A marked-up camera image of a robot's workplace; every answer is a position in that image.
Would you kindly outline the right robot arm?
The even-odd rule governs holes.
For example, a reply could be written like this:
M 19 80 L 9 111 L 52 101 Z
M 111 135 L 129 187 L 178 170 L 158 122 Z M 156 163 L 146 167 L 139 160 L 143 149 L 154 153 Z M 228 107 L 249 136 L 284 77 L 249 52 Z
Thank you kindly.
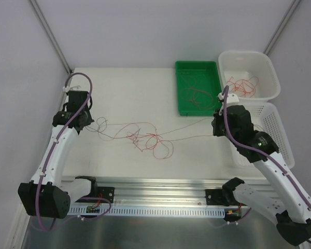
M 235 177 L 222 186 L 223 201 L 245 204 L 266 217 L 284 240 L 293 246 L 311 244 L 311 196 L 285 163 L 279 147 L 266 132 L 253 127 L 242 105 L 218 108 L 211 122 L 214 136 L 225 136 L 252 163 L 279 196 L 273 200 Z

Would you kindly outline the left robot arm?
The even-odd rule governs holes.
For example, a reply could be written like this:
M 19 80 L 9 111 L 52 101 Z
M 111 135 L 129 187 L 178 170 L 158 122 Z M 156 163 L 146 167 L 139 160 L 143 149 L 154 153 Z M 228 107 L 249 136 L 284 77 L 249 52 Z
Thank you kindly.
M 92 102 L 87 91 L 69 90 L 68 101 L 55 114 L 51 138 L 36 173 L 28 183 L 21 183 L 18 195 L 29 216 L 66 217 L 70 205 L 81 198 L 93 202 L 98 198 L 95 177 L 77 176 L 60 187 L 65 163 L 74 140 L 92 119 Z

